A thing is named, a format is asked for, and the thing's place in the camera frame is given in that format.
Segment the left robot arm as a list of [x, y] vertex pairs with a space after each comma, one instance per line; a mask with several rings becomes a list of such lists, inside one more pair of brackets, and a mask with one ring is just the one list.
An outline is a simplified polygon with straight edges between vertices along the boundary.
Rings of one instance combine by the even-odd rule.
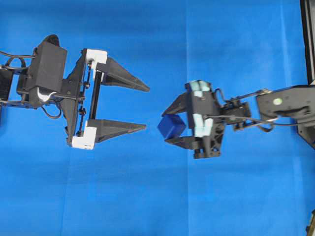
[[20, 67], [0, 67], [1, 106], [38, 109], [55, 105], [66, 119], [66, 142], [70, 147], [93, 149], [96, 143], [145, 129], [145, 125], [97, 119], [102, 85], [148, 92], [141, 80], [130, 74], [106, 51], [83, 49], [73, 71], [63, 77], [67, 51], [44, 42], [35, 48], [31, 63], [17, 56]]

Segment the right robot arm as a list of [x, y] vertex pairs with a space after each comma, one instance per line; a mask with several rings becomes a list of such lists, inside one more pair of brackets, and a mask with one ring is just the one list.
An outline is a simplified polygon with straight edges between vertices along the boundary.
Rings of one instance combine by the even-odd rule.
[[315, 145], [315, 87], [300, 85], [271, 91], [261, 89], [224, 100], [209, 82], [194, 80], [185, 85], [186, 92], [163, 112], [158, 130], [169, 144], [194, 151], [195, 159], [218, 157], [225, 127], [235, 131], [257, 127], [270, 132], [281, 117], [294, 120], [298, 134]]

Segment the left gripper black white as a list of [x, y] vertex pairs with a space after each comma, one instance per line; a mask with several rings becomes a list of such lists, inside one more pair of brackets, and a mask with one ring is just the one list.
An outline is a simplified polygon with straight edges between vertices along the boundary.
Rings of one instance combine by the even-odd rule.
[[[78, 115], [83, 122], [86, 110], [83, 107], [85, 90], [90, 80], [84, 80], [85, 71], [94, 81], [90, 114], [85, 124], [80, 124], [79, 133], [76, 133]], [[107, 119], [94, 119], [97, 110], [100, 85], [118, 86], [143, 92], [150, 88], [140, 79], [130, 74], [108, 53], [96, 49], [83, 49], [72, 72], [63, 81], [62, 100], [60, 102], [63, 116], [66, 119], [67, 144], [72, 148], [93, 149], [95, 143], [134, 133], [146, 128], [145, 124], [121, 122]]]

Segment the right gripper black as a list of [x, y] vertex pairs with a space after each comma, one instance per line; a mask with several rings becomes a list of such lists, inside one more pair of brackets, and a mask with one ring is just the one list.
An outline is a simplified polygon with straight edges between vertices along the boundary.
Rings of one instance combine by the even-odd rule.
[[225, 125], [218, 118], [221, 115], [221, 107], [212, 92], [211, 84], [203, 80], [194, 80], [185, 84], [185, 87], [187, 92], [179, 95], [163, 112], [162, 117], [187, 112], [192, 136], [164, 141], [184, 149], [194, 150], [195, 159], [220, 156]]

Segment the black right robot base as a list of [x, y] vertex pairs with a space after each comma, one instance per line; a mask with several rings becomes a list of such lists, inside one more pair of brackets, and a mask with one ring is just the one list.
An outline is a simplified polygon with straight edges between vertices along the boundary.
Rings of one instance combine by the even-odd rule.
[[309, 124], [299, 124], [299, 135], [315, 148], [315, 1], [300, 1], [303, 38], [305, 45], [305, 62], [307, 69], [308, 95], [310, 95], [312, 117]]

